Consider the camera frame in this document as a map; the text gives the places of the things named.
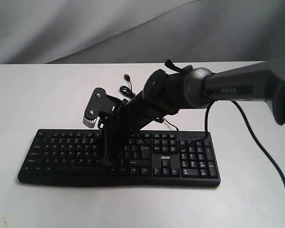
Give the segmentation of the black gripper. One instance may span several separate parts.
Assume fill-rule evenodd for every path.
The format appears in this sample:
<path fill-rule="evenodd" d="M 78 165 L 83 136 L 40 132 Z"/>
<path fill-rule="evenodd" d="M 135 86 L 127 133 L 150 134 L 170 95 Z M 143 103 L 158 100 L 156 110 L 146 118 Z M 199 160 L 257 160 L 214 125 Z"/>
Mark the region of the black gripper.
<path fill-rule="evenodd" d="M 101 114 L 100 120 L 103 124 L 99 135 L 103 151 L 101 163 L 107 168 L 116 164 L 133 133 L 140 131 L 150 122 L 164 117 L 162 110 L 143 99 L 120 102 L 114 106 L 110 114 L 105 111 Z M 110 160 L 107 143 L 111 143 Z"/>

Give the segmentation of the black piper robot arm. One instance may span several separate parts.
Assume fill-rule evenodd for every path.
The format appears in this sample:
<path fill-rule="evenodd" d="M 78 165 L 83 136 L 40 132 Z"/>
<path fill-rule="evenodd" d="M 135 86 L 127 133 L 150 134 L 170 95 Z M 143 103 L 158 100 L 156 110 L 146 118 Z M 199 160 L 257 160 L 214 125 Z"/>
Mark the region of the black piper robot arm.
<path fill-rule="evenodd" d="M 262 101 L 269 106 L 278 125 L 285 124 L 285 60 L 214 73 L 207 68 L 176 67 L 168 74 L 162 69 L 150 75 L 129 101 L 102 91 L 98 112 L 104 126 L 99 136 L 101 162 L 114 165 L 119 151 L 130 136 L 157 118 L 175 115 L 182 109 L 209 109 L 216 101 Z"/>

